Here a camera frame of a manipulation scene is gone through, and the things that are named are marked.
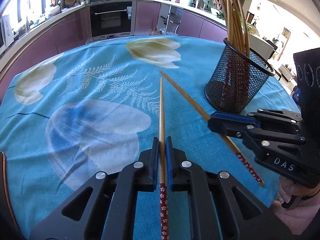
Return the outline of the pink sleeve right forearm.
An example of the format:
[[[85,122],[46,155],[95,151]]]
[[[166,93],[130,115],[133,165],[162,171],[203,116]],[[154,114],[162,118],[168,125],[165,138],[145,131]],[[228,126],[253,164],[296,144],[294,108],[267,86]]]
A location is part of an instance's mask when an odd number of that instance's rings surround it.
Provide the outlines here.
[[[294,209],[285,209],[275,201],[270,210],[294,235],[301,235],[319,211],[319,193],[307,199],[303,197]]]

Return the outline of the right hand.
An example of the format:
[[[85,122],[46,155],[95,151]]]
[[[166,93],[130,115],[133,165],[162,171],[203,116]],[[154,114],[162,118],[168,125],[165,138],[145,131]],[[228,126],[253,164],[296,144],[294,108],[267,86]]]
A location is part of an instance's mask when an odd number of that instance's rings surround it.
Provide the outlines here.
[[[317,194],[318,191],[319,191],[319,185],[310,189],[303,185],[294,183],[290,179],[280,176],[277,198],[281,204],[289,203],[292,196],[297,196],[297,197],[313,196]]]

